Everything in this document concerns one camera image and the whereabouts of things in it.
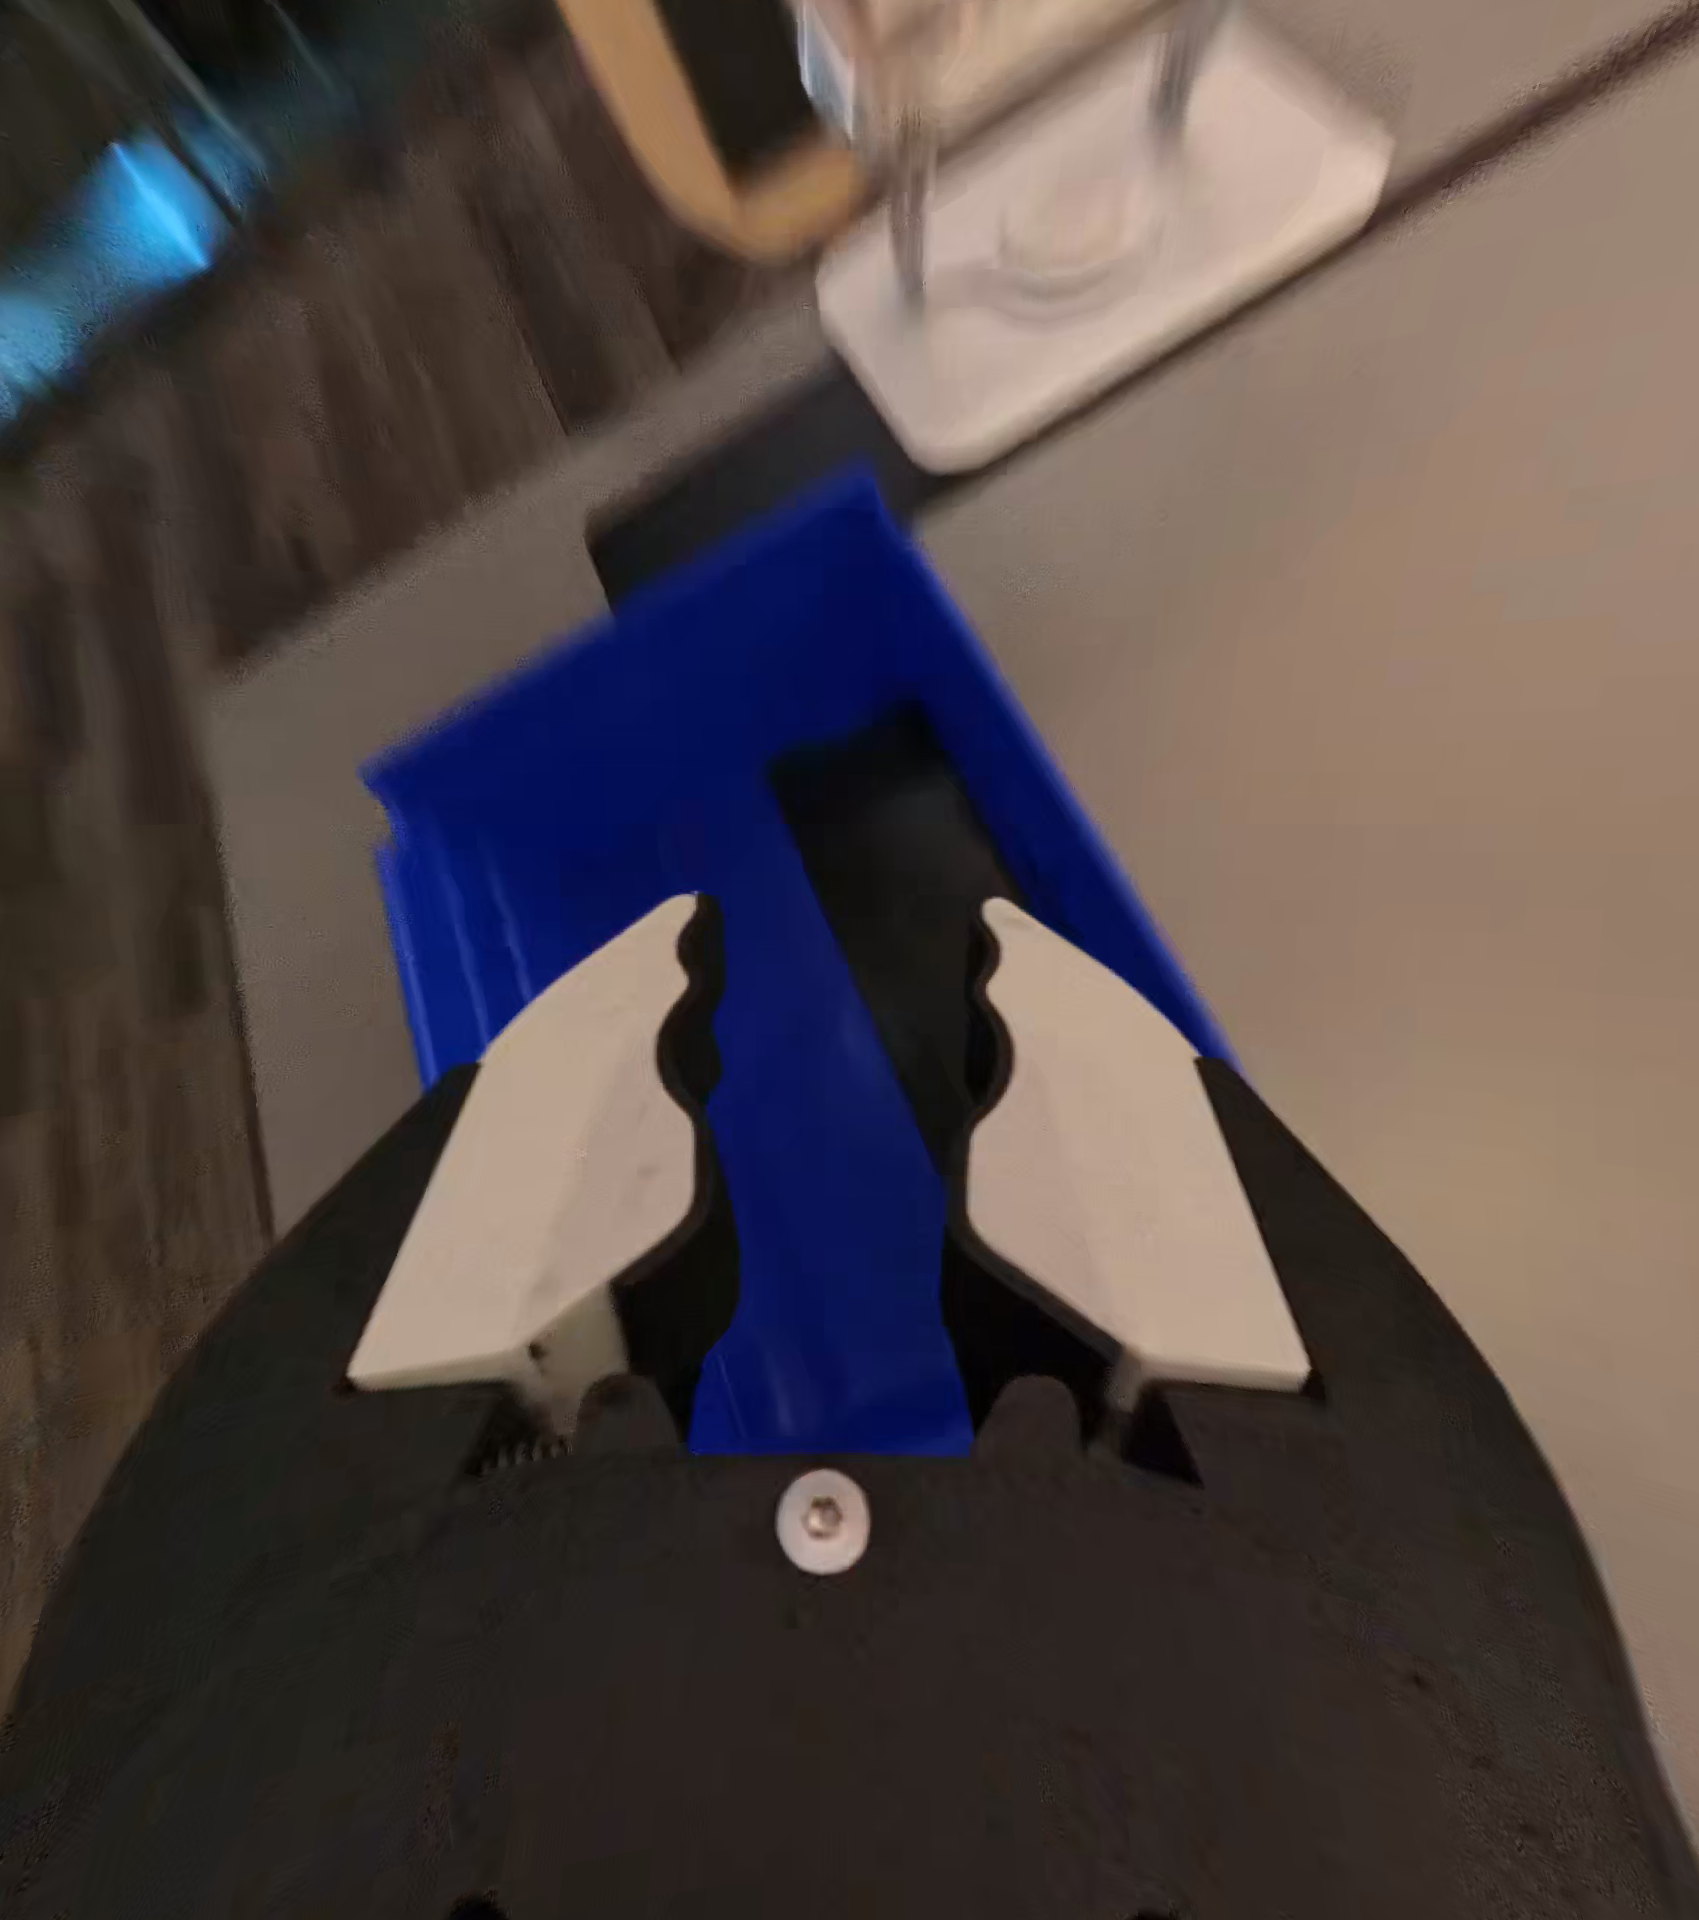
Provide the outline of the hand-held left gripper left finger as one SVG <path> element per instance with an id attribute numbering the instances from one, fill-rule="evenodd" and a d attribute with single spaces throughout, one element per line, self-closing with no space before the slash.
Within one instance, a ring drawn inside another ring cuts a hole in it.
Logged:
<path id="1" fill-rule="evenodd" d="M 621 1374 L 691 1417 L 741 1297 L 709 1117 L 721 990 L 717 900 L 675 893 L 487 1043 L 350 1387 L 497 1383 L 575 1420 Z"/>

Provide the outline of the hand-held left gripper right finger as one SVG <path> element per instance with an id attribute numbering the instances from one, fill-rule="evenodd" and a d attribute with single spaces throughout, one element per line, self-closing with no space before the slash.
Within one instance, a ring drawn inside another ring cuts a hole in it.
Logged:
<path id="1" fill-rule="evenodd" d="M 979 912 L 991 1061 L 951 1225 L 1037 1332 L 1085 1347 L 1089 1395 L 1297 1394 L 1311 1361 L 1181 1029 L 1005 898 Z"/>

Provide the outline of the blue plastic bin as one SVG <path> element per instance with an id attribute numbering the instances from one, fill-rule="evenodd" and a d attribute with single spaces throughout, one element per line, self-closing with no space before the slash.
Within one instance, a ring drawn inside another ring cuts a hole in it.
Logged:
<path id="1" fill-rule="evenodd" d="M 361 771 L 425 1082 L 667 898 L 715 900 L 739 1306 L 691 1445 L 961 1455 L 941 1319 L 965 966 L 1011 898 L 1229 1060 L 875 479 L 683 563 Z"/>

